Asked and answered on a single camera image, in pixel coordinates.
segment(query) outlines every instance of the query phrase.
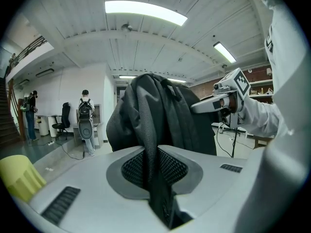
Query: shelf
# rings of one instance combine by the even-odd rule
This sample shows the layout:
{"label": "shelf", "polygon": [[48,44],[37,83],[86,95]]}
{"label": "shelf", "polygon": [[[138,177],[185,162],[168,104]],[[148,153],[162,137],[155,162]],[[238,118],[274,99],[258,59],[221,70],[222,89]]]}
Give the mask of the shelf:
{"label": "shelf", "polygon": [[255,95],[249,95],[250,98],[270,98],[273,94],[255,94]]}
{"label": "shelf", "polygon": [[255,81],[255,82],[250,82],[250,86],[261,86],[261,85],[268,85],[268,84],[273,84],[273,80],[260,80],[260,81]]}

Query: mesh grille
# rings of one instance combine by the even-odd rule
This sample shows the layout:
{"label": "mesh grille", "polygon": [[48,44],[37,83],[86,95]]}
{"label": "mesh grille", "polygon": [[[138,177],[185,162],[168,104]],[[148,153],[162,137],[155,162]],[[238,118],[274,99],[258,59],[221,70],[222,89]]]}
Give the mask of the mesh grille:
{"label": "mesh grille", "polygon": [[121,172],[123,177],[129,182],[143,188],[144,172],[143,161],[145,151],[134,156],[122,165]]}
{"label": "mesh grille", "polygon": [[48,208],[42,213],[42,216],[51,223],[58,225],[64,215],[78,196],[80,189],[67,186],[52,201]]}
{"label": "mesh grille", "polygon": [[242,170],[242,167],[239,166],[232,166],[232,165],[228,165],[228,164],[222,164],[220,168],[232,171],[232,172],[236,172],[236,173],[240,173]]}
{"label": "mesh grille", "polygon": [[188,173],[188,167],[168,155],[166,152],[160,151],[160,169],[168,185],[172,185],[175,182],[181,180]]}

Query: hand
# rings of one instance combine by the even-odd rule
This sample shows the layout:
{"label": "hand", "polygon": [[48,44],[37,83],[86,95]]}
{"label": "hand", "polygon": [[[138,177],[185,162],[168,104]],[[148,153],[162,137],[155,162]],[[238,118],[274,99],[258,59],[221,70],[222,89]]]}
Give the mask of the hand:
{"label": "hand", "polygon": [[[220,105],[223,107],[224,105],[224,100],[223,99],[220,99]],[[236,111],[237,110],[237,105],[236,105],[236,101],[235,101],[235,98],[234,98],[234,95],[231,94],[229,96],[229,109],[230,111]]]}

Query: yellow object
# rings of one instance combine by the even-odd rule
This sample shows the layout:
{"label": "yellow object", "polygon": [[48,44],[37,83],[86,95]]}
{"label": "yellow object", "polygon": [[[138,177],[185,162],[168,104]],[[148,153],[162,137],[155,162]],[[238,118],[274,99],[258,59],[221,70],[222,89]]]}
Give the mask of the yellow object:
{"label": "yellow object", "polygon": [[46,184],[24,155],[12,155],[0,160],[0,177],[9,193],[25,202]]}

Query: jeans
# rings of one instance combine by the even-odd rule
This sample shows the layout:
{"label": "jeans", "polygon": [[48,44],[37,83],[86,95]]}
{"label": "jeans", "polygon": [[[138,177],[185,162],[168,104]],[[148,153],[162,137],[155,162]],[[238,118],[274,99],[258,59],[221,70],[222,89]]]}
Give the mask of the jeans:
{"label": "jeans", "polygon": [[35,114],[32,111],[26,111],[26,119],[28,124],[28,136],[30,139],[35,140]]}
{"label": "jeans", "polygon": [[93,130],[93,134],[92,134],[92,137],[90,139],[83,139],[85,140],[86,142],[86,147],[88,149],[88,153],[89,154],[93,154],[94,153],[94,148],[95,148],[95,144],[94,144],[94,129],[92,127],[92,130]]}

